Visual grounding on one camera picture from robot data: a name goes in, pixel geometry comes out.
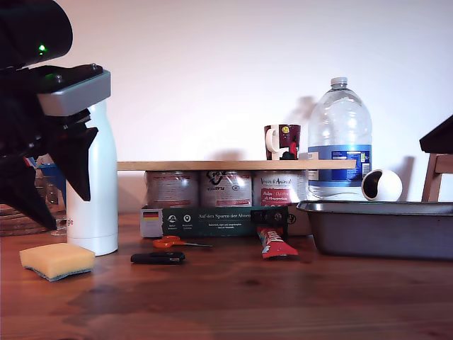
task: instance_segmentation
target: white thermos bottle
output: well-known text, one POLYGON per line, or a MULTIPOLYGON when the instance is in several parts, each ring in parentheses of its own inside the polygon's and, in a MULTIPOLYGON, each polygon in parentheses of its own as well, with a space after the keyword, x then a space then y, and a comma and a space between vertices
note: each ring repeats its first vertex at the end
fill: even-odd
POLYGON ((118 185, 115 139, 107 119, 106 102, 89 109, 86 127, 98 128, 88 151, 91 200, 82 200, 67 182, 67 243, 89 249, 96 256, 118 249, 118 185))

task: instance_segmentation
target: water bottle cap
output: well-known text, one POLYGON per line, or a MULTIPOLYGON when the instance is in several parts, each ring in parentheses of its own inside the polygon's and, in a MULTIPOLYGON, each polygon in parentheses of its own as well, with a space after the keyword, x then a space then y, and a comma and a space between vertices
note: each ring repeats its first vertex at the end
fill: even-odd
POLYGON ((338 76, 336 78, 332 78, 331 80, 331 85, 335 84, 347 84, 348 83, 348 78, 345 76, 338 76))

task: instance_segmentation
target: red wrapper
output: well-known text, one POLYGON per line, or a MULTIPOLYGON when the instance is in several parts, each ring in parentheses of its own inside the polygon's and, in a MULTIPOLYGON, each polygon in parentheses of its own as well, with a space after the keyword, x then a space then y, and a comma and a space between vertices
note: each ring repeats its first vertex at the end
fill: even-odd
POLYGON ((263 259, 274 256, 298 255, 296 249, 282 240, 276 229, 258 228, 258 235, 263 245, 263 259))

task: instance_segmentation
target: orange scissors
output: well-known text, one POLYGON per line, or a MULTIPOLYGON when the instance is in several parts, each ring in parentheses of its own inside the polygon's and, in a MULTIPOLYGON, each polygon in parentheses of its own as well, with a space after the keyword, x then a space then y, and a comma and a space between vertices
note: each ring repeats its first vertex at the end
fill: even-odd
POLYGON ((181 241, 178 236, 164 236, 161 239, 155 239, 153 245, 156 248, 170 248, 171 246, 212 247, 209 244, 187 243, 181 241))

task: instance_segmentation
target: plastic water bottle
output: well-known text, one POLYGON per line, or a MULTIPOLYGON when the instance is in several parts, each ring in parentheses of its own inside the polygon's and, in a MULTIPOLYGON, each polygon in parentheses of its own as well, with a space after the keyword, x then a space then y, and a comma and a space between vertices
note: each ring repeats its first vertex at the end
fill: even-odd
POLYGON ((362 180, 372 166, 372 121, 348 79, 333 78, 309 121, 309 159, 355 159, 355 169, 308 171, 310 200, 365 200, 362 180))

